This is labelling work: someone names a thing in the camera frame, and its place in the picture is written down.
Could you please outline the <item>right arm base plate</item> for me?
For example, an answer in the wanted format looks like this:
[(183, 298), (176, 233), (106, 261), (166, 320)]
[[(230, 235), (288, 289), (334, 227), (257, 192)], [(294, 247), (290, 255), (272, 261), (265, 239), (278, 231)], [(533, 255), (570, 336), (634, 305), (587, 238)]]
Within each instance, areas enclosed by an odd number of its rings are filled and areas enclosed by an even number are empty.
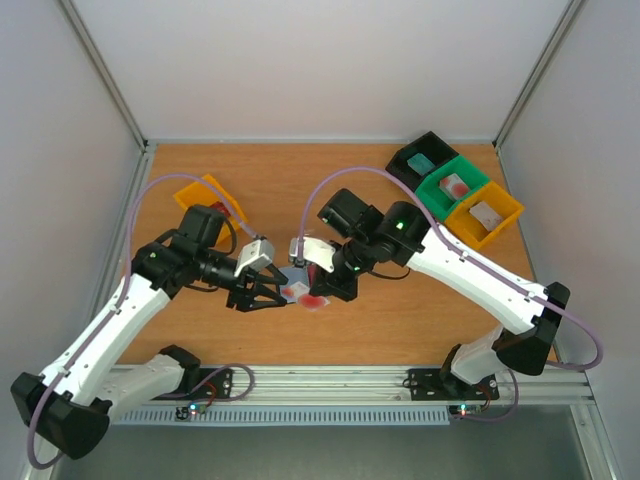
[(442, 373), (439, 368), (409, 369), (402, 386), (409, 390), (412, 401), (493, 401), (500, 398), (494, 375), (471, 385), (450, 373)]

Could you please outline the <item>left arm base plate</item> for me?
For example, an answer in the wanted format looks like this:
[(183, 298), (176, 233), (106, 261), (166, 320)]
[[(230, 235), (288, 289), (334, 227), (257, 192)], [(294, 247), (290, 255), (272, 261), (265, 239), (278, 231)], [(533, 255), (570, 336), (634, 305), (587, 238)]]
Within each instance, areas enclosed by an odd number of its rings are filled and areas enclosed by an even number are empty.
[(204, 401), (211, 397), (227, 399), (233, 386), (231, 368), (203, 368), (187, 370), (176, 389), (155, 397), (159, 400)]

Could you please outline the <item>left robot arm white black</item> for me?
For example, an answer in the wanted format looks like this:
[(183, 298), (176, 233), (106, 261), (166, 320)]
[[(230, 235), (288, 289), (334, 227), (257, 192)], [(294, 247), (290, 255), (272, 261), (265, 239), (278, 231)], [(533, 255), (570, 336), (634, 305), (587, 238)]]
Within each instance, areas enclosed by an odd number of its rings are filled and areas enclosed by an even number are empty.
[(109, 372), (141, 329), (183, 289), (228, 293), (226, 305), (252, 312), (286, 305), (280, 289), (286, 276), (274, 265), (274, 247), (264, 237), (247, 244), (238, 258), (215, 244), (230, 222), (203, 205), (187, 209), (180, 225), (140, 248), (116, 292), (82, 334), (38, 374), (22, 373), (11, 395), (28, 436), (40, 436), (58, 451), (80, 459), (121, 415), (150, 400), (189, 399), (215, 386), (224, 368), (205, 375), (200, 360), (170, 345), (150, 361), (117, 378)]

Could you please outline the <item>blue leather card holder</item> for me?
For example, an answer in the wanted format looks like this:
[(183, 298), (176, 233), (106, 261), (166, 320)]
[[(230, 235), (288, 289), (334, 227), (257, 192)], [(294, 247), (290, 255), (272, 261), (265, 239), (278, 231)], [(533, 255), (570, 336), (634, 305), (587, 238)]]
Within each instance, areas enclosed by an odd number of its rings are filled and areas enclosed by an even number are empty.
[(307, 287), (310, 287), (316, 270), (317, 268), (315, 264), (304, 267), (287, 266), (280, 268), (280, 272), (286, 277), (286, 286), (300, 282)]

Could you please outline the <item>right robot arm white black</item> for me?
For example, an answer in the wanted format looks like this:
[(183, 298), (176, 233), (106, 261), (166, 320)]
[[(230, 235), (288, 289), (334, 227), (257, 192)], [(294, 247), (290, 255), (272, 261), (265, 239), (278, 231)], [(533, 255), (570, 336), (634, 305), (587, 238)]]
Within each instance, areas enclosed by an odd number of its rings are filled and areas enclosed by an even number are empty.
[(416, 205), (405, 201), (382, 213), (341, 189), (318, 216), (345, 241), (308, 236), (292, 241), (291, 258), (316, 267), (311, 295), (352, 301), (362, 275), (392, 262), (442, 282), (499, 322), (480, 339), (455, 345), (429, 388), (455, 399), (506, 369), (529, 376), (543, 372), (562, 319), (558, 311), (570, 297), (565, 285), (543, 286), (518, 277), (456, 239), (446, 227), (431, 225)]

